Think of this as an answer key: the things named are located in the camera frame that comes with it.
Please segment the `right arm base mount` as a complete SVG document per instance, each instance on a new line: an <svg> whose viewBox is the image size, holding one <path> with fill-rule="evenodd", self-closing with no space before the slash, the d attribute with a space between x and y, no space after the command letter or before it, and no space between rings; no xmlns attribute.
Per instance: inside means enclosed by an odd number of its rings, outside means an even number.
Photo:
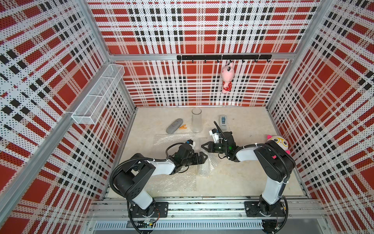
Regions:
<svg viewBox="0 0 374 234"><path fill-rule="evenodd" d="M264 201L246 201L244 209L247 217L285 217L286 212L280 201L269 205Z"/></svg>

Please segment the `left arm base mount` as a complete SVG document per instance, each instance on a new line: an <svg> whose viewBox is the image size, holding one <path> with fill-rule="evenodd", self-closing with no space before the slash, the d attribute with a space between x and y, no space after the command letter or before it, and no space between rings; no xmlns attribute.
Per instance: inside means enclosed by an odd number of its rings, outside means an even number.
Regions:
<svg viewBox="0 0 374 234"><path fill-rule="evenodd" d="M130 215L133 218L164 218L168 216L168 202L152 202L145 210L138 205L130 205Z"/></svg>

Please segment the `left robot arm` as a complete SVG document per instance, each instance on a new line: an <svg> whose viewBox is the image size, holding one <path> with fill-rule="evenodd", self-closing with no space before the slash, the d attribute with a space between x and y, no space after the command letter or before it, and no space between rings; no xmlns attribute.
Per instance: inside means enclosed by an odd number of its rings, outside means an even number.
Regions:
<svg viewBox="0 0 374 234"><path fill-rule="evenodd" d="M191 139L169 146L165 159L152 159L137 153L120 163L110 175L110 187L126 201L150 216L156 210L156 201L144 189L152 176L182 173L182 168L201 165L208 155L194 151L195 142Z"/></svg>

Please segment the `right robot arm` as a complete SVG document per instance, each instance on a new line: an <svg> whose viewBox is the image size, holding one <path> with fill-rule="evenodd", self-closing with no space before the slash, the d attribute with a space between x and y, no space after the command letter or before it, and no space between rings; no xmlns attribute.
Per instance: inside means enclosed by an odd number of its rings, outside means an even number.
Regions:
<svg viewBox="0 0 374 234"><path fill-rule="evenodd" d="M217 122L209 134L213 141L201 147L209 153L224 154L233 162L257 160L267 175L264 191L259 197L255 212L271 216L280 206L282 195L296 166L290 156L289 143L282 136L267 136L267 142L237 146L232 132L224 132Z"/></svg>

